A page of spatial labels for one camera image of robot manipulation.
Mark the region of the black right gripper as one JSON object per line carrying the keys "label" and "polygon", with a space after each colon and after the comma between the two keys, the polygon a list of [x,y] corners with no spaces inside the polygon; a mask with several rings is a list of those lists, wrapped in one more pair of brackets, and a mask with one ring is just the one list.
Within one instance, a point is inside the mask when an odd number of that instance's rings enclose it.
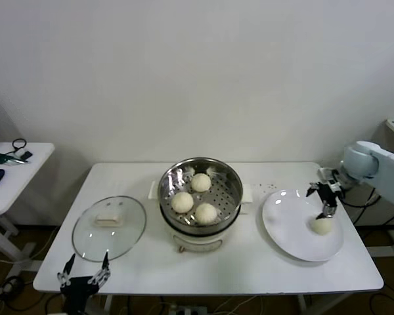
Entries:
{"label": "black right gripper", "polygon": [[310,182],[310,186],[307,190],[306,197],[317,191],[320,199],[323,202],[322,211],[317,217],[319,219],[330,219],[332,218],[337,209],[337,198],[338,194],[334,192],[328,184],[323,184],[321,182]]}

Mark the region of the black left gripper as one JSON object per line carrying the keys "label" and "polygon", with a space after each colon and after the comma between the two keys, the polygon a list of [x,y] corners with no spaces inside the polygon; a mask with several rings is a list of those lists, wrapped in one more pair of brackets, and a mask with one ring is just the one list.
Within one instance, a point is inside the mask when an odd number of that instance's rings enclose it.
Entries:
{"label": "black left gripper", "polygon": [[84,276],[69,279],[75,258],[76,254],[73,253],[64,265],[62,272],[57,273],[60,292],[65,296],[62,307],[64,312],[84,312],[89,297],[97,293],[99,286],[103,286],[111,275],[108,252],[106,252],[101,269],[93,277]]}

